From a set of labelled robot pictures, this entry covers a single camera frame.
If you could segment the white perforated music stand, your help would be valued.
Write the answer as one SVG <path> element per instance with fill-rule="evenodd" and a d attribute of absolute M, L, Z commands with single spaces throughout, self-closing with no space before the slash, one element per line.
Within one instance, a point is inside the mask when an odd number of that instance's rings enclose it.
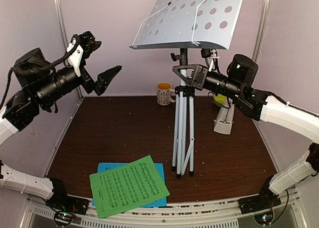
<path fill-rule="evenodd" d="M 188 49 L 224 49 L 231 44 L 243 0 L 157 0 L 130 48 L 171 49 L 173 61 L 188 65 Z M 194 173 L 194 90 L 181 78 L 175 89 L 172 170 Z"/>

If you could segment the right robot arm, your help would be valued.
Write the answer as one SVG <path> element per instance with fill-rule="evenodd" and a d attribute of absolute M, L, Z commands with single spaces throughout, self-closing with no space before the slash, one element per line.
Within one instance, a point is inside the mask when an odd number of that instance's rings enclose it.
<path fill-rule="evenodd" d="M 272 92 L 252 88 L 258 69 L 252 59 L 236 54 L 226 75 L 210 72 L 200 64 L 174 66 L 172 70 L 193 89 L 207 89 L 230 98 L 243 115 L 282 126 L 312 141 L 302 157 L 266 182 L 267 187 L 255 201 L 259 208 L 265 209 L 275 196 L 319 172 L 319 115 L 290 104 Z"/>

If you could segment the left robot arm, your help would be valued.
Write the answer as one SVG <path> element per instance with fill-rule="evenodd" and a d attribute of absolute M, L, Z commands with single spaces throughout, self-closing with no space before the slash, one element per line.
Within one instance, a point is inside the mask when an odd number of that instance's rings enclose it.
<path fill-rule="evenodd" d="M 57 101 L 78 87 L 102 95 L 122 66 L 107 69 L 94 80 L 85 69 L 86 60 L 101 45 L 86 31 L 74 34 L 63 56 L 53 62 L 45 59 L 40 48 L 17 59 L 8 72 L 0 103 L 1 144 L 23 131 L 41 110 L 57 113 Z"/>

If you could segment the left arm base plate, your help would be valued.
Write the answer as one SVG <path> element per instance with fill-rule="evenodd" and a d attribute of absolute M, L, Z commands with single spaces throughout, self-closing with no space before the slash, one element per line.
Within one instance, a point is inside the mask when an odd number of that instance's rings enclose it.
<path fill-rule="evenodd" d="M 67 211 L 76 215 L 85 215 L 89 200 L 83 198 L 77 198 L 73 196 L 56 196 L 53 195 L 50 199 L 46 200 L 46 204 L 56 210 Z"/>

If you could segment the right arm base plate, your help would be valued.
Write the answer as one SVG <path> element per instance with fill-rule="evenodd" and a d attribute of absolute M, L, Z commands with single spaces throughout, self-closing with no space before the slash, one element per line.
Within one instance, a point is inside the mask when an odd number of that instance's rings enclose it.
<path fill-rule="evenodd" d="M 279 206 L 281 200 L 278 196 L 267 197 L 261 195 L 250 196 L 238 200 L 241 214 L 255 213 L 263 210 L 269 210 L 275 206 Z"/>

